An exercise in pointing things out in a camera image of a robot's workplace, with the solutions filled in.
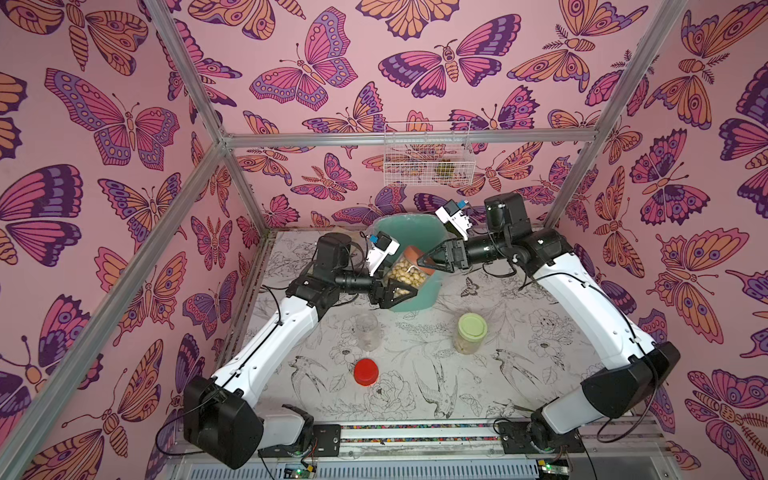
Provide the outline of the brown jar lid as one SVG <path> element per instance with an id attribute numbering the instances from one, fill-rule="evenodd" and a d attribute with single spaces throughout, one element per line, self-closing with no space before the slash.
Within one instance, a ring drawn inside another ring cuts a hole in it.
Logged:
<path id="1" fill-rule="evenodd" d="M 419 258 L 424 254 L 419 248 L 409 245 L 404 251 L 404 258 L 414 267 L 418 268 L 427 276 L 432 276 L 435 270 L 429 266 L 422 266 L 419 264 Z"/>

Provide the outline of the red jar lid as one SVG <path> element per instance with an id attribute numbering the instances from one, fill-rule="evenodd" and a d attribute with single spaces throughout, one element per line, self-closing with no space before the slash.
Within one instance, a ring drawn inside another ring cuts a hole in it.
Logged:
<path id="1" fill-rule="evenodd" d="M 358 385 L 374 385 L 379 377 L 378 365 L 370 358 L 362 358 L 354 366 L 353 377 Z"/>

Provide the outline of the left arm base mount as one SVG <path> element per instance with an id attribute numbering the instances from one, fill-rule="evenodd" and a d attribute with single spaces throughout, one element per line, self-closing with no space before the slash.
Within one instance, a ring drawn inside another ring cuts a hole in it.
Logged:
<path id="1" fill-rule="evenodd" d="M 311 431 L 304 430 L 296 443 L 267 447 L 258 454 L 263 458 L 338 457 L 341 430 L 339 424 L 315 424 Z"/>

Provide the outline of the brown-lid peanut jar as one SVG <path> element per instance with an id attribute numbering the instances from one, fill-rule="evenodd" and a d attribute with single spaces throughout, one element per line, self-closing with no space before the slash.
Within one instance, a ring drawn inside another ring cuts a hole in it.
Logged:
<path id="1" fill-rule="evenodd" d="M 386 275 L 386 279 L 398 279 L 404 282 L 411 283 L 417 287 L 418 290 L 431 278 L 431 276 L 425 275 L 418 268 L 414 268 L 405 258 L 401 255 L 400 258 L 392 265 L 391 269 Z"/>

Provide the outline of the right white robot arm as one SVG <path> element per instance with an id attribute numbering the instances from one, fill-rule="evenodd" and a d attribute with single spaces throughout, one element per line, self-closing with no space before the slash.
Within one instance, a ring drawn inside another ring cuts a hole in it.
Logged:
<path id="1" fill-rule="evenodd" d="M 449 200 L 436 209 L 435 216 L 458 235 L 421 255 L 418 265 L 452 273 L 506 261 L 560 303 L 603 364 L 573 391 L 531 414 L 531 444 L 548 452 L 561 437 L 588 423 L 617 419 L 640 403 L 650 403 L 678 363 L 678 349 L 669 341 L 654 340 L 631 322 L 586 271 L 564 236 L 551 228 L 533 230 L 520 194 L 487 198 L 487 231 L 476 237 L 469 234 L 465 208 L 465 202 Z"/>

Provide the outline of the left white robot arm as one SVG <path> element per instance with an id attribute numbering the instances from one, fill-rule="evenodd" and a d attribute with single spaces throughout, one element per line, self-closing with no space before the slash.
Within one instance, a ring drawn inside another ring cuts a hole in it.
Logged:
<path id="1" fill-rule="evenodd" d="M 365 294 L 381 309 L 417 295 L 417 288 L 385 277 L 383 264 L 395 258 L 398 241 L 379 232 L 369 242 L 363 268 L 356 271 L 350 236 L 332 232 L 318 239 L 311 262 L 290 282 L 262 329 L 212 376 L 196 376 L 186 385 L 182 419 L 187 442 L 231 469 L 269 447 L 309 447 L 314 420 L 308 413 L 283 405 L 258 414 L 256 406 L 277 367 L 341 294 Z"/>

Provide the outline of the clear jar of peanuts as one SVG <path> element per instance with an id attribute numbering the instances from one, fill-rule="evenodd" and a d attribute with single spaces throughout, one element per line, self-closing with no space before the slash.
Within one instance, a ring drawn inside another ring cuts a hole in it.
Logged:
<path id="1" fill-rule="evenodd" d="M 376 350 L 382 341 L 381 325 L 372 313 L 358 315 L 354 323 L 358 346 L 367 352 Z"/>

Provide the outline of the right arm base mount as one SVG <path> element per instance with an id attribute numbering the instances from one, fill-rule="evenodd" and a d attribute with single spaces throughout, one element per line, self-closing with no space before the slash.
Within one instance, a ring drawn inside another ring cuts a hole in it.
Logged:
<path id="1" fill-rule="evenodd" d="M 557 455 L 586 452 L 576 431 L 561 435 L 551 433 L 538 422 L 506 418 L 496 419 L 492 428 L 505 454 Z"/>

